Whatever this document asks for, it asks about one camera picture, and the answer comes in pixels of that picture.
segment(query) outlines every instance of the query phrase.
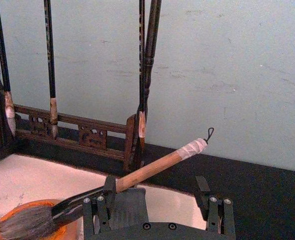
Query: orange bowl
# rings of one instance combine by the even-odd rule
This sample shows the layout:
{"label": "orange bowl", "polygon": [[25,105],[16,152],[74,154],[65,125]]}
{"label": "orange bowl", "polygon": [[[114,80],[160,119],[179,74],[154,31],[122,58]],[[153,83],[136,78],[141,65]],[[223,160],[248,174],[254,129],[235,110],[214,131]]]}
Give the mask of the orange bowl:
{"label": "orange bowl", "polygon": [[[59,200],[55,199],[45,199],[45,200],[38,200],[25,203],[14,208],[12,211],[8,212],[6,215],[0,218],[0,221],[6,220],[9,217],[13,216],[14,214],[22,211],[23,209],[34,207],[34,206],[54,206],[60,202]],[[43,238],[43,240],[75,240],[77,237],[77,222],[72,222],[66,226],[62,226],[56,232],[54,232],[51,236]]]}

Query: felt mat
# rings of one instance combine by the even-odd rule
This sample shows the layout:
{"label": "felt mat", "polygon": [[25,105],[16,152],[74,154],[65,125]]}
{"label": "felt mat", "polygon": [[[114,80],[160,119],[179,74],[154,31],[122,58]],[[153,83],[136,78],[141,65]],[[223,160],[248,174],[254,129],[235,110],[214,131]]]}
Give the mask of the felt mat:
{"label": "felt mat", "polygon": [[[106,176],[50,161],[12,154],[0,161],[0,217],[13,208],[41,199],[63,200],[100,187]],[[177,191],[138,185],[146,189],[150,222],[175,222],[206,228],[195,198]],[[79,238],[83,239],[82,221]]]}

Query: brush rack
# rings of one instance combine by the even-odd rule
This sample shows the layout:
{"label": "brush rack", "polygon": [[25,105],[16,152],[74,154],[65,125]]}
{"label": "brush rack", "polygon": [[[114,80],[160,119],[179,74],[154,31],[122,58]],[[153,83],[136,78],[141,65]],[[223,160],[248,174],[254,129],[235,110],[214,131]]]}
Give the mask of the brush rack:
{"label": "brush rack", "polygon": [[[149,13],[143,73],[145,115],[147,115],[148,112],[147,103],[157,43],[161,2],[161,0],[151,0]],[[61,132],[64,131],[64,128],[59,127],[58,136],[56,138],[53,138],[50,133],[51,121],[49,110],[14,104],[14,111],[17,126],[15,137],[11,134],[7,122],[5,113],[5,90],[0,77],[0,159],[15,153],[17,147],[24,146],[23,143],[28,141],[45,142],[61,148],[73,149],[123,161],[123,169],[125,171],[130,170],[130,165],[134,163],[134,159],[137,159],[140,155],[139,153],[141,151],[138,149],[140,147],[138,143],[139,111],[130,116],[126,124],[58,113],[58,122],[77,125],[78,137],[63,137]],[[27,115],[28,120],[22,119],[19,114]],[[125,134],[124,146],[122,149],[114,148],[113,143],[110,142],[111,138],[108,136],[108,132]]]}

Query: tape wrap on handle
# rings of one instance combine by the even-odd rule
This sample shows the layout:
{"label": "tape wrap on handle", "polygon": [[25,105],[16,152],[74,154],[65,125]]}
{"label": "tape wrap on handle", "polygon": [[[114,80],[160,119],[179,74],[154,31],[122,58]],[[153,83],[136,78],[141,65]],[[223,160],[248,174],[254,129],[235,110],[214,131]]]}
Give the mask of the tape wrap on handle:
{"label": "tape wrap on handle", "polygon": [[181,161],[188,159],[196,154],[201,153],[208,144],[202,138],[198,138],[187,145],[176,150],[177,154],[182,158]]}

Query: wooden brush rack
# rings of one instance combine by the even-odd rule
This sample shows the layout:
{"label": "wooden brush rack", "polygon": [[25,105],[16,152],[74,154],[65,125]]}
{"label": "wooden brush rack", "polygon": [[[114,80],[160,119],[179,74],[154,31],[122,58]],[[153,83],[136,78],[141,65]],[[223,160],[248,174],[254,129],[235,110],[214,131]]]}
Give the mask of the wooden brush rack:
{"label": "wooden brush rack", "polygon": [[[149,88],[151,84],[151,72],[154,62],[157,34],[159,27],[161,0],[151,0],[151,7],[149,13],[148,29],[146,36],[146,45],[144,50],[144,112],[147,116],[148,108],[147,102],[149,97]],[[51,17],[51,3],[50,0],[44,0],[44,6],[50,5],[46,9],[45,7],[45,22],[46,31],[49,30],[49,15]],[[51,47],[53,48],[53,41],[51,38],[47,39],[48,54]],[[58,128],[58,135],[53,137],[51,134],[51,127],[53,121],[51,119],[51,111],[33,108],[29,106],[14,104],[16,130],[15,137],[11,134],[10,127],[7,122],[6,116],[6,92],[9,91],[10,81],[6,82],[4,71],[8,71],[6,57],[2,58],[2,54],[6,56],[5,47],[0,47],[0,65],[2,70],[2,79],[0,77],[0,159],[15,153],[16,148],[22,145],[24,141],[38,141],[45,142],[50,145],[59,146],[62,148],[73,149],[76,151],[82,151],[91,153],[94,155],[100,155],[116,160],[123,161],[123,169],[125,171],[130,170],[130,165],[133,160],[138,157],[140,150],[140,144],[138,144],[138,126],[139,126],[139,110],[136,114],[130,116],[126,124],[117,124],[112,122],[100,121],[89,119],[85,117],[79,117],[74,115],[68,115],[64,113],[57,113],[56,124],[58,122],[74,124],[78,128],[78,137],[64,137],[60,132],[62,128]],[[19,114],[28,115],[28,124],[26,119],[22,119]],[[114,148],[113,143],[109,142],[108,132],[119,133],[125,135],[124,146],[122,149]]]}

